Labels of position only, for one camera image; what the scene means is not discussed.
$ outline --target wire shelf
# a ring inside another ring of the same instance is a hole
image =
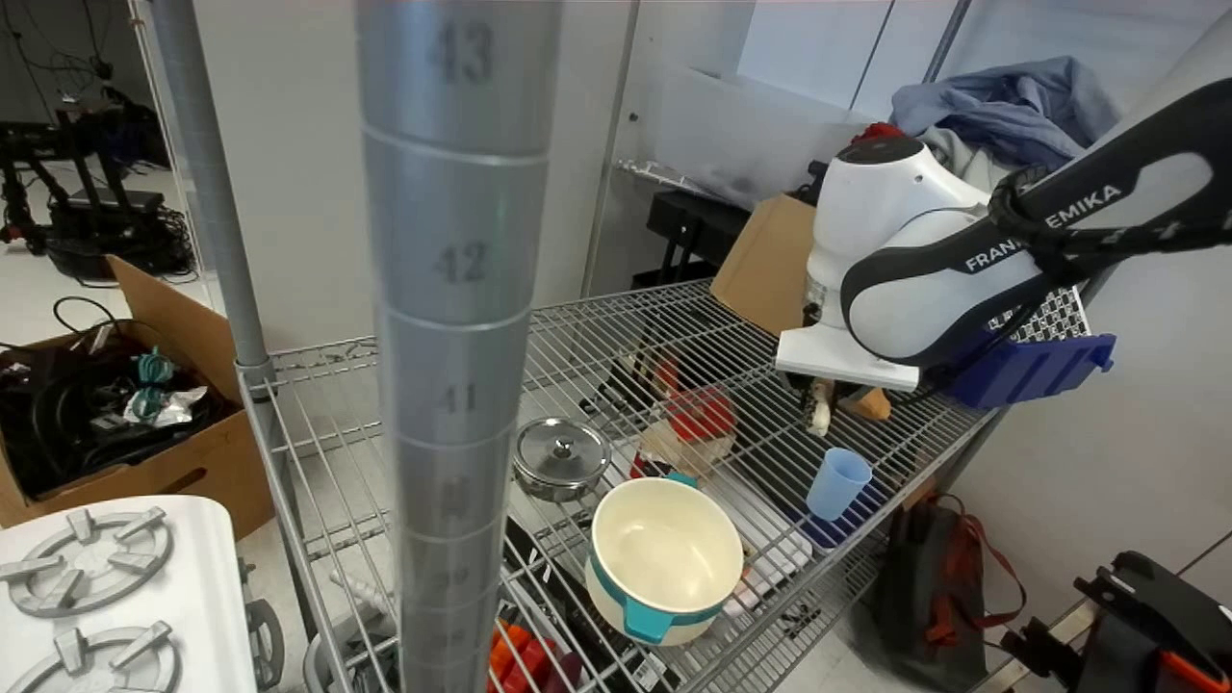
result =
[[[1084,332],[1081,305],[1056,296],[1022,332],[1032,339]],[[286,538],[311,563],[300,579],[324,631],[302,663],[309,688],[396,688],[393,474],[373,365],[373,342],[357,339],[287,352],[268,375],[241,377],[244,410],[266,404],[271,416],[277,436],[260,441],[260,454],[280,472],[277,495],[297,510],[280,513]],[[731,433],[705,433],[727,436],[727,450],[697,474],[697,486],[736,520],[748,575],[697,645],[638,646],[587,606],[587,518],[626,479],[642,433],[663,429],[674,404],[697,392],[736,404]],[[547,416],[600,433],[608,472],[587,496],[565,506],[522,496],[508,483],[492,640],[508,645],[508,623],[526,623],[551,655],[551,673],[540,669],[540,682],[610,693],[773,688],[872,581],[882,520],[990,420],[930,397],[896,404],[890,424],[835,410],[831,436],[814,441],[804,433],[799,391],[773,370],[773,334],[739,325],[705,284],[536,311],[519,424]],[[867,454],[872,486],[837,524],[814,527],[804,496],[826,446]]]

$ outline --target blue cloth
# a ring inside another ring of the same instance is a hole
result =
[[[1045,57],[896,88],[893,124],[945,129],[1005,165],[1058,169],[1117,124],[1117,106],[1081,62]]]

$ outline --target cardboard box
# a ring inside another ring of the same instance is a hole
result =
[[[708,292],[739,320],[787,332],[808,301],[813,210],[773,197],[753,210]]]
[[[219,397],[239,404],[233,347],[224,316],[201,307],[197,301],[173,292],[148,274],[106,260],[121,289],[132,320],[121,327],[142,342],[156,347],[175,365],[197,370]],[[74,506],[137,496],[137,495],[192,495],[228,506],[233,537],[260,527],[271,518],[260,454],[253,446],[244,413],[230,413],[219,424],[189,436],[175,446],[156,450],[134,468],[106,468],[75,479],[37,501],[21,496],[7,460],[0,450],[0,524],[21,524],[30,518],[60,513]]]

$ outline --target white bowl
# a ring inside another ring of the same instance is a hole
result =
[[[741,575],[741,545],[727,513],[691,486],[638,479],[592,513],[585,587],[600,615],[638,645],[697,640]]]

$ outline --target blue plastic cup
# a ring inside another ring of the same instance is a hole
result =
[[[808,513],[835,524],[869,483],[872,468],[858,450],[831,446],[813,479]]]

